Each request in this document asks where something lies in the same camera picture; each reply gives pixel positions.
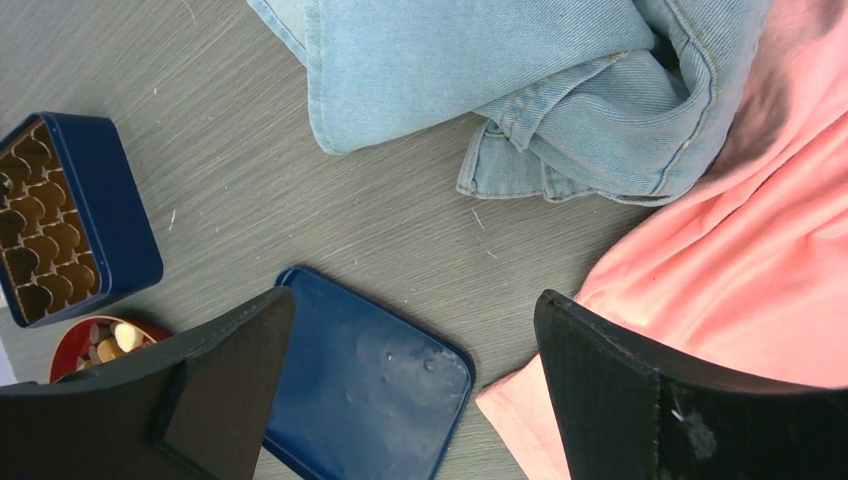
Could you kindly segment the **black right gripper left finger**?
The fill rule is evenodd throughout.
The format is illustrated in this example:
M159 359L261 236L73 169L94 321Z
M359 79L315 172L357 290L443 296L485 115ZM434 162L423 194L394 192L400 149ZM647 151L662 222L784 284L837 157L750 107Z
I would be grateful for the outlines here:
M54 383L1 390L5 479L249 479L289 344L293 293Z

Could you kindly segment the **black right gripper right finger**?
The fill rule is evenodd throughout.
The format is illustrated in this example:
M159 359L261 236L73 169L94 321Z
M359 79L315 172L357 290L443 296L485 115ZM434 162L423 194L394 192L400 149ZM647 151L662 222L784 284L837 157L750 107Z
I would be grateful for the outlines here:
M701 360L553 290L534 328L574 479L843 479L847 392Z

